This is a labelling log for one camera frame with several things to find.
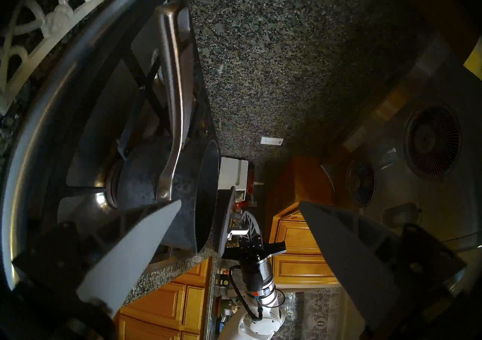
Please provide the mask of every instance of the gas stove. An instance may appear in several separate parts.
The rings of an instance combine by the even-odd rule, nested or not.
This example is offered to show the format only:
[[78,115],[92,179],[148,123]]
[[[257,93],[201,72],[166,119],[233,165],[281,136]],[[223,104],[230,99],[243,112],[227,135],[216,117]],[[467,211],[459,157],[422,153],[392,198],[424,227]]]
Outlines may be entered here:
[[[57,223],[74,221],[81,238],[88,237],[119,211],[157,201],[175,125],[154,11],[176,2],[187,8],[187,0],[113,0],[46,81],[25,118],[5,179],[2,257],[11,287],[18,278],[11,260]],[[176,28],[187,28],[180,61],[184,54],[191,58],[190,72],[181,73],[189,108],[184,105],[172,199],[181,198],[186,208],[149,271],[199,252],[216,204],[219,150],[188,10],[181,12]]]

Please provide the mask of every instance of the range hood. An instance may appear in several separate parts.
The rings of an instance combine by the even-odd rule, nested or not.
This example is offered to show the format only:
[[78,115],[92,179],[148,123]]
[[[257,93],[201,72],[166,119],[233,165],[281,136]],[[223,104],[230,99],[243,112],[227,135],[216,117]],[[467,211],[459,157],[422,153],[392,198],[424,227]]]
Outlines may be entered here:
[[[397,222],[415,221],[454,250],[482,245],[481,105],[482,82],[448,53],[423,87],[386,123],[365,134],[353,152],[355,162],[372,165],[376,178],[364,215],[394,230]],[[456,152],[440,156],[440,170],[414,162],[410,154],[410,149],[430,150],[439,138],[439,131],[424,132],[426,127],[410,124],[414,116],[430,111],[446,113],[440,118],[459,130],[458,146],[451,148]],[[431,167],[435,173],[430,174]]]

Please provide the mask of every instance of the cabinet drawer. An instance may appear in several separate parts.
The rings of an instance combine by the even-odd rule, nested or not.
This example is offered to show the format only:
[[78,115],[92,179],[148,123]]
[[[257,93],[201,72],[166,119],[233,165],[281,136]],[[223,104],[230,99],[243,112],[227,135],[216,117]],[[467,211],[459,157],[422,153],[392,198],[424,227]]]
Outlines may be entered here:
[[200,338],[199,335],[188,334],[187,332],[183,332],[181,335],[181,340],[199,340]]
[[168,283],[121,308],[121,314],[155,325],[177,329],[182,322],[186,290],[187,287],[184,285]]
[[275,284],[295,286],[338,283],[323,256],[275,256],[273,274]]
[[208,265],[209,259],[206,259],[200,264],[194,266],[187,273],[174,279],[173,282],[186,284],[188,286],[204,287],[207,282]]
[[281,220],[276,242],[281,241],[286,243],[288,254],[321,254],[306,222]]
[[181,340],[181,333],[121,315],[119,317],[119,340]]
[[188,287],[182,330],[199,333],[204,308],[204,288]]

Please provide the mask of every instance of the hood vent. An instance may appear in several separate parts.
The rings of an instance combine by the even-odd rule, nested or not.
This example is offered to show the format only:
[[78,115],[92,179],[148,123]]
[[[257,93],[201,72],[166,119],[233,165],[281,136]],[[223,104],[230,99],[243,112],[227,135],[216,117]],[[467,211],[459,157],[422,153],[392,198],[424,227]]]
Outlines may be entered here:
[[447,174],[460,150],[460,125],[444,106],[413,113],[405,128],[405,158],[419,177],[437,179]]

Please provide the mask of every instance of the pan handle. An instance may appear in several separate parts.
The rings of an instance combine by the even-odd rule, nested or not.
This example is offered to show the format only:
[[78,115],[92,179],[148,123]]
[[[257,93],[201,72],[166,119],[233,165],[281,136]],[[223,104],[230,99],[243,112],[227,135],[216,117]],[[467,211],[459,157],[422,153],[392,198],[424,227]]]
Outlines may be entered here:
[[169,3],[160,5],[155,10],[160,38],[160,63],[167,89],[172,133],[171,153],[159,176],[157,201],[171,201],[172,199],[172,180],[183,144],[184,108],[179,58],[183,49],[189,48],[188,42],[186,44],[180,42],[177,27],[177,16],[183,7],[181,3]]

